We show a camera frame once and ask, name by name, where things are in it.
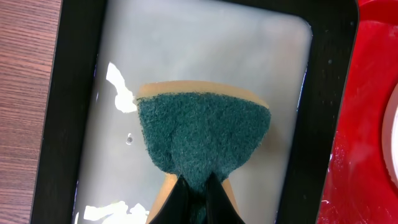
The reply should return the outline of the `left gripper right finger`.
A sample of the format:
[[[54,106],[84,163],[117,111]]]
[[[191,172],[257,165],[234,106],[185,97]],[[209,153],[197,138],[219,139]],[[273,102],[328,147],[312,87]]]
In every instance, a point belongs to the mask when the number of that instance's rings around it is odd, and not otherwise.
[[[214,173],[206,181],[205,198],[206,224],[244,224]]]

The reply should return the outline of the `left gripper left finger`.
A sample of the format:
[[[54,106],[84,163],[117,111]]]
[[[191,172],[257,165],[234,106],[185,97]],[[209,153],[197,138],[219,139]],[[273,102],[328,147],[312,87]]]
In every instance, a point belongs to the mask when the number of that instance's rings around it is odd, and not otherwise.
[[[149,224],[194,224],[197,222],[199,195],[183,177],[166,174],[149,212]]]

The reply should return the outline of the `white round plate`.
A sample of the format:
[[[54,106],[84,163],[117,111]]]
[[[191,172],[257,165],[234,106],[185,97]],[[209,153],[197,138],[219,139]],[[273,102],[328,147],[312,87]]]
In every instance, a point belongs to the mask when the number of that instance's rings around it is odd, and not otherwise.
[[[392,182],[397,186],[397,85],[386,106],[381,141],[386,168]]]

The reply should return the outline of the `green yellow sponge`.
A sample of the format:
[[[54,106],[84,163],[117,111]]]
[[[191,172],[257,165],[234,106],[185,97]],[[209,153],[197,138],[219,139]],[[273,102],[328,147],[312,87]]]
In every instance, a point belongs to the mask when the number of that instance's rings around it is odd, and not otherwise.
[[[183,177],[199,195],[196,223],[206,223],[206,181],[212,173],[239,215],[228,177],[267,134],[269,106],[253,92],[234,86],[170,81],[142,85],[137,111],[154,165],[165,175]]]

